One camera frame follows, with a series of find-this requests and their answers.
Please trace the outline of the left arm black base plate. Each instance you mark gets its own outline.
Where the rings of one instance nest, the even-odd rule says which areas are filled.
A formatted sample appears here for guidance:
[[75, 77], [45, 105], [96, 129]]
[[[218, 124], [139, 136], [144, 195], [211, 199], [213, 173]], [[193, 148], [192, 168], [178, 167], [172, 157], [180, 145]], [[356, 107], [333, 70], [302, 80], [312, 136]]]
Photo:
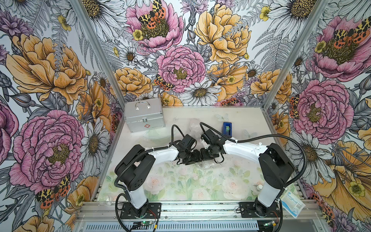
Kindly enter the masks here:
[[119, 216], [121, 219], [159, 219], [161, 207], [161, 203], [145, 203], [140, 209], [136, 209], [126, 202], [123, 203]]

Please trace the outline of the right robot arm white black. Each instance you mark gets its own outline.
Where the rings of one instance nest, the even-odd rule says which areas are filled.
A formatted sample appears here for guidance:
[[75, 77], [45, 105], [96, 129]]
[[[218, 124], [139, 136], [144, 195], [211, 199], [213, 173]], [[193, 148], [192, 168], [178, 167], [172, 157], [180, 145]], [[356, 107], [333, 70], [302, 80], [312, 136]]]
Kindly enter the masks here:
[[[206, 145], [206, 151], [210, 154], [236, 155], [260, 165], [265, 183], [252, 206], [254, 214], [258, 217], [265, 217], [273, 203], [279, 200], [285, 188], [302, 177], [307, 169], [308, 158], [304, 147], [293, 138], [279, 134], [268, 134], [238, 140], [227, 137], [206, 123], [201, 122], [200, 127], [203, 131], [202, 141]], [[295, 166], [278, 144], [272, 143], [267, 146], [252, 143], [271, 137], [284, 138], [298, 147], [303, 163], [296, 176], [291, 177], [295, 171]]]

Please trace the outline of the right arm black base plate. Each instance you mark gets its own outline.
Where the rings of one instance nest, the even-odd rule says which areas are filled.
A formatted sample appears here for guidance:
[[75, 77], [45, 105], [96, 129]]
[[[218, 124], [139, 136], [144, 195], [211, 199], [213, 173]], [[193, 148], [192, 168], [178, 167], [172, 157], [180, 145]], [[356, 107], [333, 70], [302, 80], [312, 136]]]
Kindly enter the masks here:
[[282, 214], [277, 202], [270, 207], [252, 201], [239, 202], [238, 205], [242, 218], [279, 218]]

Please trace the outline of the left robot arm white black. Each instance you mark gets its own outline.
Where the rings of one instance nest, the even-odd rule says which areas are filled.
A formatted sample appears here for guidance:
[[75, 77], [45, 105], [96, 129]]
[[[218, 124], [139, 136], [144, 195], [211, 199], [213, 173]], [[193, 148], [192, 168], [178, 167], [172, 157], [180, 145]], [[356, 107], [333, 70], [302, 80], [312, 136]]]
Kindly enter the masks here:
[[143, 184], [155, 164], [174, 160], [179, 164], [193, 164], [201, 160], [200, 152], [195, 150], [196, 139], [188, 134], [184, 135], [179, 130], [183, 138], [176, 141], [174, 129], [179, 130], [179, 127], [172, 125], [171, 141], [168, 145], [157, 148], [135, 145], [116, 166], [117, 177], [114, 186], [123, 190], [123, 196], [128, 202], [123, 205], [122, 213], [135, 218], [143, 218], [150, 211]]

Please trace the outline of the blue tape dispenser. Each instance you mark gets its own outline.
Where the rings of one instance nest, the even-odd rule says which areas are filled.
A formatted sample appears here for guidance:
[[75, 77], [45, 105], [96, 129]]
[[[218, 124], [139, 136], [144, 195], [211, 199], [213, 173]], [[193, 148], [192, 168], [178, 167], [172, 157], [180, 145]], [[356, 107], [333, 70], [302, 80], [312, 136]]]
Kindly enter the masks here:
[[228, 138], [232, 138], [232, 123], [224, 122], [222, 126], [222, 133]]

